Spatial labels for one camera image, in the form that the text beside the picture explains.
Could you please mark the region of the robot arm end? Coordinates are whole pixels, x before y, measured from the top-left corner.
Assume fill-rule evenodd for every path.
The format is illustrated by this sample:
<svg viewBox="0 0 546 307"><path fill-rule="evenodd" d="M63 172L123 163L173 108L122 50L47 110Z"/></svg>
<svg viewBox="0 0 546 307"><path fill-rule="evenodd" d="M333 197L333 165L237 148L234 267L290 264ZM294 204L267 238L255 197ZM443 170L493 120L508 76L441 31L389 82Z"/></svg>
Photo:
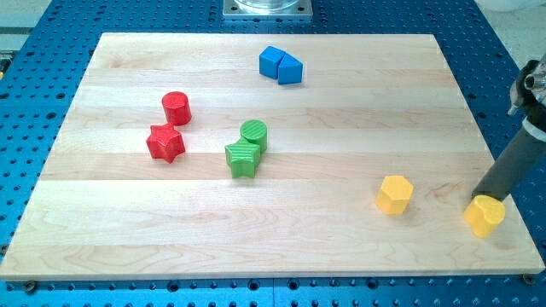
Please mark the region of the robot arm end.
<svg viewBox="0 0 546 307"><path fill-rule="evenodd" d="M545 142L545 55L529 60L510 87L508 115L520 109L526 115L522 127L531 136Z"/></svg>

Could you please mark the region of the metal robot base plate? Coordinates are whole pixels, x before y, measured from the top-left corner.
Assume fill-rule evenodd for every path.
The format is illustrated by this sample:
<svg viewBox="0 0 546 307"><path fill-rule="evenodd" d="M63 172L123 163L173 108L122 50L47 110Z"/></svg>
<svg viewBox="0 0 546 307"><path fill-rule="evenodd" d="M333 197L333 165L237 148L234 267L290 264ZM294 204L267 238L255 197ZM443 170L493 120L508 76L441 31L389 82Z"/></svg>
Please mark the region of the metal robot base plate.
<svg viewBox="0 0 546 307"><path fill-rule="evenodd" d="M232 20L313 16L311 0L223 0L223 17Z"/></svg>

